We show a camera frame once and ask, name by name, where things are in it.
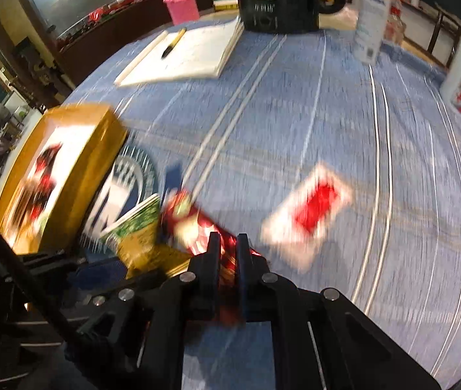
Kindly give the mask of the open white notebook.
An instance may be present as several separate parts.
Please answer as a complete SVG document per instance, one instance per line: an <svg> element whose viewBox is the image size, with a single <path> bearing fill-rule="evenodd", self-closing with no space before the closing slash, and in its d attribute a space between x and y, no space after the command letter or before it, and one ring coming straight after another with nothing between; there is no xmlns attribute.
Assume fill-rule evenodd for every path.
<svg viewBox="0 0 461 390"><path fill-rule="evenodd" d="M117 86L170 82L191 78L219 78L242 33L239 17L215 25L187 29L168 57L161 55L177 32L162 32L115 78Z"/></svg>

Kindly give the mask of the white red sachet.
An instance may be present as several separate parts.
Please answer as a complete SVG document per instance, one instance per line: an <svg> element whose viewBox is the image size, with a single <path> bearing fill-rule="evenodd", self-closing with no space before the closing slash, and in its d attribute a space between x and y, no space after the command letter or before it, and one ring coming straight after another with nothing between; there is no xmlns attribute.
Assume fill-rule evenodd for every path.
<svg viewBox="0 0 461 390"><path fill-rule="evenodd" d="M263 222L260 239L292 268L306 272L336 216L352 200L352 188L336 173L317 164Z"/></svg>

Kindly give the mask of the gold green foil snack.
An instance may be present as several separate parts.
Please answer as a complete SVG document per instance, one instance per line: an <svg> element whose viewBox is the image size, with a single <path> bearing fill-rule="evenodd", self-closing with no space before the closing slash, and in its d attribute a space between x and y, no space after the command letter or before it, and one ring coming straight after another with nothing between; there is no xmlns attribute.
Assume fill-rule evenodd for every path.
<svg viewBox="0 0 461 390"><path fill-rule="evenodd" d="M127 280L154 270L173 277L187 270L192 256L160 242L161 200L156 193L106 227L100 242L125 265Z"/></svg>

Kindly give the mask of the small clear glass bottle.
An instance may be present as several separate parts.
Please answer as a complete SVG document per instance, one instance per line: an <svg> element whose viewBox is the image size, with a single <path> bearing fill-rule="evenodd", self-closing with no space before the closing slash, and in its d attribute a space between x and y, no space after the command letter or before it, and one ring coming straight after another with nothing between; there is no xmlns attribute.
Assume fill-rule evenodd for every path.
<svg viewBox="0 0 461 390"><path fill-rule="evenodd" d="M402 0L391 0L386 21L384 39L401 45L404 40L406 24L401 19Z"/></svg>

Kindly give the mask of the black yellow pen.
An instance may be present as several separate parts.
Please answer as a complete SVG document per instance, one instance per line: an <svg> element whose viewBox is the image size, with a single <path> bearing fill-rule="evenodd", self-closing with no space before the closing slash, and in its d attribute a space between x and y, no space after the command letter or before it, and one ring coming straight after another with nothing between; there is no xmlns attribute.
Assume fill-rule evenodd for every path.
<svg viewBox="0 0 461 390"><path fill-rule="evenodd" d="M162 59L169 56L169 54L174 50L174 48L177 46L178 42L183 38L183 36L185 35L186 32L187 32L187 29L183 28L177 33L177 35L173 39L173 41L171 41L171 43L169 45L167 45L167 47L163 51L163 53L161 55Z"/></svg>

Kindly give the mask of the white spray bottle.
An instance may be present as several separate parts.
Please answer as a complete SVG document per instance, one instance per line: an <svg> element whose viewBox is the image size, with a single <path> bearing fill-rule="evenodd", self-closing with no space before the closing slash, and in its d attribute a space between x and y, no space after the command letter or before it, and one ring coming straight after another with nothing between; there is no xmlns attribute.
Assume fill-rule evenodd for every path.
<svg viewBox="0 0 461 390"><path fill-rule="evenodd" d="M360 0L353 54L374 65L386 30L391 0Z"/></svg>

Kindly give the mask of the dark wooden sideboard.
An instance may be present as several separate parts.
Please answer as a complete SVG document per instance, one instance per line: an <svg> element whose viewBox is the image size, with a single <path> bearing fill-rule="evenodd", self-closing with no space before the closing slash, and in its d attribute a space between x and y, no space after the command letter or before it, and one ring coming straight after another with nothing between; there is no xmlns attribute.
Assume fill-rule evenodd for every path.
<svg viewBox="0 0 461 390"><path fill-rule="evenodd" d="M163 0L136 0L65 39L57 64L79 85L119 49L171 23Z"/></svg>

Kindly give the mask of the gold cardboard tray box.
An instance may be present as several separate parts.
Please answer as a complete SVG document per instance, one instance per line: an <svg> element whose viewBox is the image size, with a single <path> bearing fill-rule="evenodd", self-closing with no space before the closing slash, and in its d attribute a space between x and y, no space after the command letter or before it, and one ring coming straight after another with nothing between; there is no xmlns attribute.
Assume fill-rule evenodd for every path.
<svg viewBox="0 0 461 390"><path fill-rule="evenodd" d="M15 157L0 192L0 233L18 255L66 250L75 240L120 151L127 130L106 103L80 103L48 110ZM10 225L22 185L34 173L40 153L63 144L52 178L57 184L41 216L15 230Z"/></svg>

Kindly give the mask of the pink sleeved water bottle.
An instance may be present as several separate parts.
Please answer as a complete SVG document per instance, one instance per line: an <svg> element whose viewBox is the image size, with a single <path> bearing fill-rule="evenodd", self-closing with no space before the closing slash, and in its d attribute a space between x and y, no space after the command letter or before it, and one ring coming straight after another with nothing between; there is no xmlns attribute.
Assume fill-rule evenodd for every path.
<svg viewBox="0 0 461 390"><path fill-rule="evenodd" d="M199 19L196 0L163 0L163 2L175 26Z"/></svg>

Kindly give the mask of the red black candy packet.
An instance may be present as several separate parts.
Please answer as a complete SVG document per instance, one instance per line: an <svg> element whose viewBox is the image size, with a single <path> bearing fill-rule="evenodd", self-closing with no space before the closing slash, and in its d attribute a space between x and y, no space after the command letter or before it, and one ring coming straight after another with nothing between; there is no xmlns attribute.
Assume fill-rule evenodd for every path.
<svg viewBox="0 0 461 390"><path fill-rule="evenodd" d="M34 173L22 185L16 206L12 212L10 225L15 230L19 230L25 225L32 225L46 208L57 184L51 174L57 153L62 146L63 144L61 143L51 144L37 157Z"/></svg>

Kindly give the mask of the blue plaid tablecloth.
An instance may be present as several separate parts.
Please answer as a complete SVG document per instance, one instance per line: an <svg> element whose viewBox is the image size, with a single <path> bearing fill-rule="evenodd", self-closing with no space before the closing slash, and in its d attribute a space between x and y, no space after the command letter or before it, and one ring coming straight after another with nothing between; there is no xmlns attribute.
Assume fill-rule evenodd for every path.
<svg viewBox="0 0 461 390"><path fill-rule="evenodd" d="M461 115L440 73L349 32L244 32L217 79L118 86L103 62L73 103L111 105L164 176L275 273L348 297L445 389L461 383Z"/></svg>

